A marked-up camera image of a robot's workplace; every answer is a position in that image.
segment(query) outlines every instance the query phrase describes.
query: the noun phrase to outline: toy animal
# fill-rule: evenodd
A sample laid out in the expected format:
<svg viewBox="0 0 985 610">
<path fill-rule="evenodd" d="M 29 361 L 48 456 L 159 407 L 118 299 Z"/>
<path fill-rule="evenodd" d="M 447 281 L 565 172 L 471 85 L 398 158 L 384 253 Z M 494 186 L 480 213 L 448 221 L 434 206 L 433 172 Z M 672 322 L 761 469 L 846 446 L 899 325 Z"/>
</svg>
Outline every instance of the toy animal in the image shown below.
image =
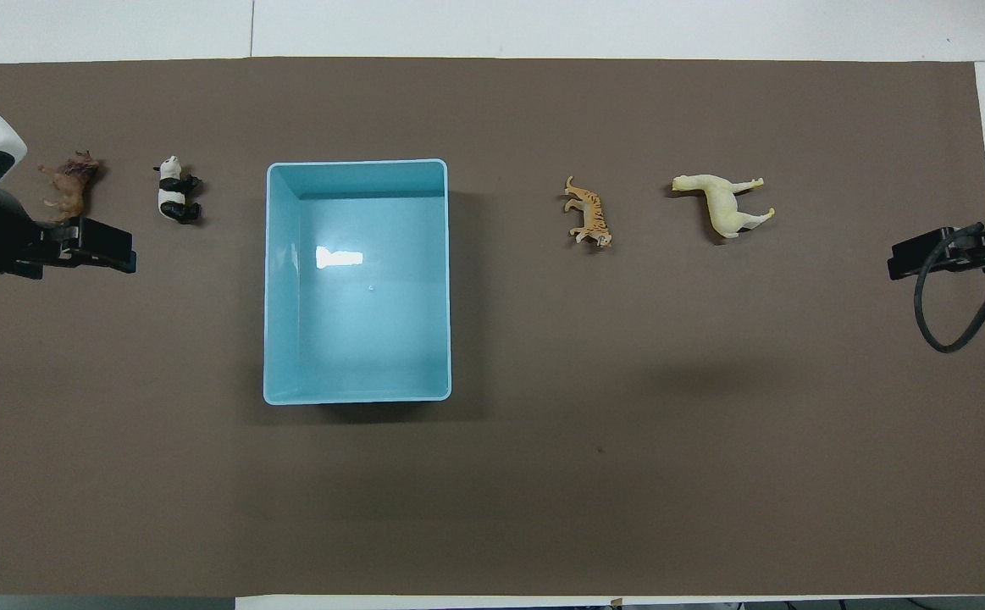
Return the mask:
<svg viewBox="0 0 985 610">
<path fill-rule="evenodd" d="M 760 223 L 774 216 L 774 208 L 762 216 L 737 211 L 737 197 L 733 194 L 763 186 L 763 178 L 751 182 L 729 182 L 725 178 L 698 174 L 698 176 L 678 176 L 673 178 L 674 191 L 702 190 L 706 194 L 706 208 L 710 211 L 710 224 L 725 239 L 733 239 L 740 229 L 754 229 Z"/>
<path fill-rule="evenodd" d="M 605 213 L 601 212 L 601 197 L 593 191 L 571 185 L 573 179 L 574 176 L 568 176 L 567 181 L 563 182 L 563 194 L 574 197 L 563 204 L 563 212 L 570 212 L 571 208 L 582 212 L 582 227 L 571 229 L 568 233 L 574 236 L 574 243 L 589 237 L 597 242 L 597 247 L 611 246 L 612 233 L 605 224 Z"/>
<path fill-rule="evenodd" d="M 160 171 L 157 211 L 166 219 L 175 220 L 182 225 L 198 220 L 202 215 L 202 205 L 187 203 L 187 194 L 197 189 L 202 181 L 191 174 L 181 178 L 183 167 L 180 166 L 180 160 L 175 155 L 166 158 L 163 163 L 154 167 L 154 170 Z"/>
<path fill-rule="evenodd" d="M 67 159 L 67 162 L 58 169 L 49 169 L 43 165 L 36 166 L 36 169 L 50 176 L 52 186 L 63 193 L 59 201 L 48 201 L 46 198 L 43 200 L 44 205 L 59 211 L 59 216 L 52 219 L 53 223 L 63 223 L 86 212 L 86 187 L 100 168 L 101 162 L 93 158 L 89 151 L 85 153 L 75 151 L 75 155 Z"/>
</svg>

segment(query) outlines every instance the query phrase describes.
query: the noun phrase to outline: curved black cable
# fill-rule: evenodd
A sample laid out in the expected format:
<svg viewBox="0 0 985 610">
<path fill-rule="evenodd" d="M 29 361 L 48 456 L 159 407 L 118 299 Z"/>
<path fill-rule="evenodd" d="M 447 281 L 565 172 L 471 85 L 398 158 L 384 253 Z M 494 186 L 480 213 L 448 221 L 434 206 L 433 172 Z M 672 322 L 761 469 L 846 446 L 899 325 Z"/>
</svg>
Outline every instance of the curved black cable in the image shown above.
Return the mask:
<svg viewBox="0 0 985 610">
<path fill-rule="evenodd" d="M 917 285 L 914 286 L 914 317 L 917 319 L 917 328 L 921 330 L 921 336 L 925 337 L 926 343 L 931 345 L 933 350 L 941 352 L 942 354 L 950 354 L 951 352 L 958 352 L 961 348 L 965 347 L 967 343 L 973 339 L 973 336 L 977 335 L 977 332 L 981 329 L 981 324 L 985 324 L 985 301 L 982 302 L 981 307 L 977 309 L 977 313 L 970 320 L 970 324 L 967 325 L 963 335 L 960 335 L 958 339 L 954 342 L 944 345 L 937 340 L 936 336 L 932 335 L 932 331 L 929 330 L 929 324 L 925 321 L 925 309 L 921 305 L 921 295 L 925 292 L 925 278 L 928 277 L 929 271 L 932 269 L 933 265 L 936 265 L 937 261 L 940 260 L 941 255 L 943 255 L 944 250 L 950 246 L 955 240 L 963 238 L 963 236 L 974 236 L 980 233 L 985 228 L 985 225 L 981 223 L 975 223 L 969 225 L 969 227 L 961 228 L 952 235 L 948 236 L 948 239 L 941 240 L 936 247 L 932 249 L 929 253 L 928 258 L 925 259 L 925 263 L 921 266 L 921 271 L 917 275 Z"/>
</svg>

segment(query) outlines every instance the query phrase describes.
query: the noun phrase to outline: tiger figurine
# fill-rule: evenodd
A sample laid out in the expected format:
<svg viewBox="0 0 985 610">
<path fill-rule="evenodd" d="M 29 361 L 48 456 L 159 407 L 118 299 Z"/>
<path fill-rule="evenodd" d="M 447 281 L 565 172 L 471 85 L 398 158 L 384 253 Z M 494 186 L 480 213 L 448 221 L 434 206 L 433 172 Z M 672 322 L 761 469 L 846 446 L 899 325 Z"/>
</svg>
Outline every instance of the tiger figurine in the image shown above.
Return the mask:
<svg viewBox="0 0 985 610">
<path fill-rule="evenodd" d="M 582 227 L 571 229 L 570 235 L 574 236 L 574 243 L 580 243 L 586 236 L 597 242 L 597 247 L 608 247 L 612 244 L 612 233 L 609 232 L 608 225 L 605 225 L 605 214 L 601 212 L 601 197 L 597 193 L 571 185 L 574 176 L 569 176 L 563 182 L 563 194 L 569 197 L 576 197 L 563 204 L 563 212 L 570 212 L 571 208 L 576 208 L 582 212 Z"/>
</svg>

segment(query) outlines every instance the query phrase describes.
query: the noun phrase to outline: panda head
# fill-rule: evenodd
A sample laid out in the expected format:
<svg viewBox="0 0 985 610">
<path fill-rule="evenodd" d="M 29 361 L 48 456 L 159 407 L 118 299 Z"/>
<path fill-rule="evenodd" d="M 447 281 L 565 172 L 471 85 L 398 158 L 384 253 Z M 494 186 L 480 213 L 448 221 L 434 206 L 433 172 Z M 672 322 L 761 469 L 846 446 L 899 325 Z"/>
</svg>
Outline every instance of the panda head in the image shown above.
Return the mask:
<svg viewBox="0 0 985 610">
<path fill-rule="evenodd" d="M 179 178 L 182 167 L 180 167 L 180 160 L 177 156 L 172 155 L 170 158 L 166 158 L 163 163 L 158 167 L 154 167 L 156 171 L 160 171 L 160 178 Z"/>
</svg>

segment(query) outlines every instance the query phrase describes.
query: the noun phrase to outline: cream-colored toy animal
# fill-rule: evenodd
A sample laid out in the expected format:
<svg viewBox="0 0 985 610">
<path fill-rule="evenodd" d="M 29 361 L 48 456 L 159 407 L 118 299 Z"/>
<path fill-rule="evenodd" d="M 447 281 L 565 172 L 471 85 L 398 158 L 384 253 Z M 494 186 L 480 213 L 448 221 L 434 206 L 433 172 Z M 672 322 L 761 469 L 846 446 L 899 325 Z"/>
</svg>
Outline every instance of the cream-colored toy animal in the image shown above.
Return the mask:
<svg viewBox="0 0 985 610">
<path fill-rule="evenodd" d="M 737 197 L 733 194 L 763 186 L 763 178 L 751 182 L 733 182 L 725 178 L 698 174 L 698 176 L 678 176 L 673 178 L 674 191 L 698 191 L 706 194 L 706 208 L 710 211 L 710 224 L 725 239 L 733 239 L 740 229 L 754 229 L 760 223 L 774 216 L 774 208 L 762 216 L 737 211 Z"/>
</svg>

